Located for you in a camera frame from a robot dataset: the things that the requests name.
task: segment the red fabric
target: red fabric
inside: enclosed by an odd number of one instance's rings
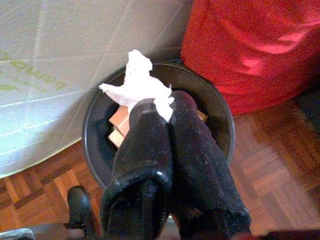
[[[319,0],[194,0],[183,63],[215,84],[233,114],[304,91],[319,68]]]

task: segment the red bag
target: red bag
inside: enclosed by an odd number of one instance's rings
[[[181,59],[236,115],[304,91],[319,53],[320,1],[194,0]]]

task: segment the crumpled paper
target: crumpled paper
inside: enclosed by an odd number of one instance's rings
[[[171,85],[166,87],[159,79],[150,76],[153,65],[141,52],[134,49],[128,56],[123,85],[102,83],[99,89],[119,105],[127,106],[129,114],[139,101],[154,99],[157,112],[168,123],[173,114],[170,104],[175,100],[171,97]]]

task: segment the parquet floor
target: parquet floor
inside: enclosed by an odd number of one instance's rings
[[[254,234],[320,229],[320,141],[294,101],[235,119],[231,173]],[[102,191],[78,142],[49,160],[0,179],[0,231],[67,223],[67,192],[82,185],[98,226]]]

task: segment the white tissue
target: white tissue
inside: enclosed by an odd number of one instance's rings
[[[139,101],[154,99],[157,112],[168,123],[173,113],[170,104],[175,100],[170,97],[171,85],[166,87],[159,79],[150,76],[152,63],[141,52],[132,50],[128,55],[129,61],[126,64],[123,85],[113,86],[102,83],[99,89],[119,105],[127,106],[129,113]]]

